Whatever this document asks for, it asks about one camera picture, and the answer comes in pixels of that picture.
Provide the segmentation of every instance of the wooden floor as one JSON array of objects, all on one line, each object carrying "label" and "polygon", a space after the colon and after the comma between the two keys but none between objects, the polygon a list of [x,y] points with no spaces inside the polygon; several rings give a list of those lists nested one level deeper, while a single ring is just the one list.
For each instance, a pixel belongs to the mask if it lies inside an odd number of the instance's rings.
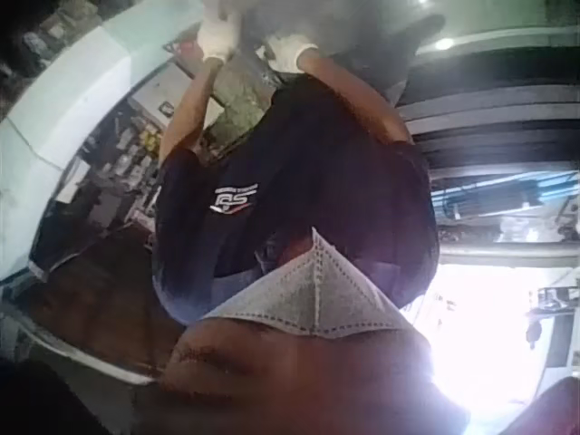
[{"label": "wooden floor", "polygon": [[130,227],[55,270],[18,305],[65,342],[155,377],[184,328],[165,313],[151,283],[147,233]]}]

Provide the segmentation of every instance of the person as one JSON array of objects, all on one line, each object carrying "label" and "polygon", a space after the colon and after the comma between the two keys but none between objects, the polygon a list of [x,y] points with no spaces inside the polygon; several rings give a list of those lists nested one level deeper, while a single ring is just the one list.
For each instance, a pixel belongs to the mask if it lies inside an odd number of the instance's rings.
[{"label": "person", "polygon": [[239,38],[239,15],[208,14],[198,32],[203,66],[161,142],[161,304],[184,325],[197,321],[308,250],[312,227],[397,307],[411,303],[439,258],[427,163],[387,100],[306,37],[267,38],[272,68],[296,78],[226,164],[209,165],[208,100]]}]

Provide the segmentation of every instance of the logo on shirt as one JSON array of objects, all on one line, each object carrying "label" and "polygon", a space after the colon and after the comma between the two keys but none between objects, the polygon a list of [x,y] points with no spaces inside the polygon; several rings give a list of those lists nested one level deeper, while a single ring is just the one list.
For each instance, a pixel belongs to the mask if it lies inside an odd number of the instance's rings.
[{"label": "logo on shirt", "polygon": [[247,188],[219,188],[216,190],[216,203],[209,206],[216,213],[234,215],[250,207],[250,199],[257,193],[258,185]]}]

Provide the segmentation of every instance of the hand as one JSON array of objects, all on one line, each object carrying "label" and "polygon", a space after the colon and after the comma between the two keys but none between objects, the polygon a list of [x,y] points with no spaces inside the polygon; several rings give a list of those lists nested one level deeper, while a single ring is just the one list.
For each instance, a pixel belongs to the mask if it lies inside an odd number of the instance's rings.
[{"label": "hand", "polygon": [[222,19],[217,11],[207,10],[198,32],[203,60],[216,58],[226,63],[239,44],[240,29],[240,14],[230,13]]},{"label": "hand", "polygon": [[270,36],[266,43],[275,56],[275,59],[268,63],[273,70],[280,73],[303,73],[298,65],[298,58],[309,48],[318,48],[301,34]]}]

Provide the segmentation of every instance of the gray face mask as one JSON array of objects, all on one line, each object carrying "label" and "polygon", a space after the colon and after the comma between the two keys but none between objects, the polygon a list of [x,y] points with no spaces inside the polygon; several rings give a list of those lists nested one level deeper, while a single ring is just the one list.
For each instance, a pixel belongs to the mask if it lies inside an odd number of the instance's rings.
[{"label": "gray face mask", "polygon": [[365,275],[313,231],[313,248],[206,315],[265,324],[293,335],[337,339],[412,329]]}]

